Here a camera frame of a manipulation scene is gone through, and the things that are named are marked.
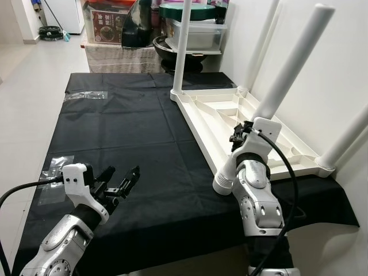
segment floor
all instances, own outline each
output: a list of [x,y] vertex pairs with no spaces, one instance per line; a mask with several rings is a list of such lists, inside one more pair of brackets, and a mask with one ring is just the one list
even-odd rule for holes
[[0,45],[0,77],[4,81],[32,51],[35,45]]
[[[6,52],[0,55],[1,195],[38,180],[69,76],[89,72],[81,38],[40,41],[22,50],[0,47],[0,52]],[[13,194],[0,210],[0,239],[11,266],[33,193],[34,189],[27,189]]]

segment black tablecloth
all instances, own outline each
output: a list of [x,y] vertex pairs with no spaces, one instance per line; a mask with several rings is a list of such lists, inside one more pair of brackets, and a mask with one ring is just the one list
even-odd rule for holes
[[[82,275],[119,275],[245,241],[235,198],[213,191],[213,174],[176,103],[170,101],[172,82],[168,74],[71,75],[66,93],[107,91],[108,98],[63,104],[44,170],[53,157],[74,155],[74,163],[90,163],[95,175],[114,166],[117,171],[109,184],[116,186],[129,168],[141,168],[129,197],[97,228],[78,264]],[[222,73],[193,74],[185,76],[183,86],[229,88],[232,82]],[[332,178],[310,175],[298,182],[306,219],[293,228],[317,222],[358,225],[344,190]],[[273,189],[292,200],[288,179],[274,182]],[[39,206],[41,191],[34,195],[13,275],[73,209],[68,198]]]

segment green lid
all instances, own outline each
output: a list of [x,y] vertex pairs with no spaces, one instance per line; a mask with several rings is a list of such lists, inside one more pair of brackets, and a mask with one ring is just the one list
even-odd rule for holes
[[[160,5],[160,16],[182,21],[184,3],[165,3]],[[190,20],[213,19],[216,14],[215,6],[199,3],[191,4]]]

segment beige cloth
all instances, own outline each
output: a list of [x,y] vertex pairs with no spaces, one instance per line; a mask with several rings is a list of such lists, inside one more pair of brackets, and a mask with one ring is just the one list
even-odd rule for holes
[[92,73],[164,72],[154,47],[123,48],[120,45],[86,43],[85,50]]

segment black cable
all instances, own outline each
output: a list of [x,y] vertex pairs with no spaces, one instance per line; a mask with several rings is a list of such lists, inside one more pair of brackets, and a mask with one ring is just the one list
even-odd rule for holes
[[[63,181],[62,176],[55,177],[55,178],[45,180],[45,181],[32,182],[32,183],[23,184],[23,185],[19,185],[17,187],[14,187],[14,188],[10,189],[9,191],[7,191],[2,197],[0,197],[0,208],[3,205],[3,203],[5,202],[5,200],[11,194],[15,193],[16,191],[26,189],[26,188],[30,188],[30,187],[34,187],[34,186],[38,186],[38,185],[44,185],[44,184],[49,184],[49,183],[54,183],[54,182],[61,182],[61,181]],[[5,253],[4,253],[4,249],[2,248],[1,241],[0,241],[0,261],[1,261],[2,269],[4,270],[5,276],[12,276],[12,272],[10,271],[9,264],[7,263]]]
[[41,22],[42,26],[43,26],[43,27],[45,27],[45,24],[42,22],[42,20],[41,20],[41,17],[40,17],[40,16],[39,16],[39,20],[40,20],[40,22]]
[[[287,206],[292,206],[293,203],[280,197],[280,195],[278,193],[276,193],[274,190],[272,191],[273,195],[278,199],[278,201],[280,202],[281,206],[282,204],[285,204]],[[294,220],[305,220],[306,219],[306,213],[304,212],[303,209],[301,209],[299,206],[297,206],[297,210],[299,211],[298,216],[294,216]]]
[[277,246],[279,245],[279,242],[281,241],[281,239],[285,236],[286,232],[288,231],[288,229],[289,229],[289,227],[290,227],[290,225],[291,225],[291,223],[292,223],[292,221],[295,217],[295,213],[296,213],[296,210],[297,210],[297,205],[298,205],[298,200],[299,200],[299,190],[298,190],[297,178],[295,176],[293,168],[290,165],[287,158],[285,157],[285,155],[282,153],[282,151],[277,147],[277,145],[274,142],[272,142],[266,135],[264,135],[262,133],[262,131],[257,131],[255,129],[252,129],[252,131],[255,134],[257,134],[259,137],[261,137],[264,141],[266,141],[277,152],[277,154],[281,157],[282,161],[285,163],[285,166],[286,166],[287,170],[289,171],[289,174],[290,174],[290,177],[292,178],[292,182],[293,182],[293,186],[294,186],[294,202],[293,202],[289,217],[287,218],[287,221],[286,221],[285,225],[281,229],[280,234],[277,236],[274,247],[263,258],[263,260],[260,262],[260,264],[255,268],[255,270],[253,270],[253,272],[250,275],[250,276],[256,276],[262,271],[262,269],[265,266],[265,263],[271,257],[273,251],[277,248]]

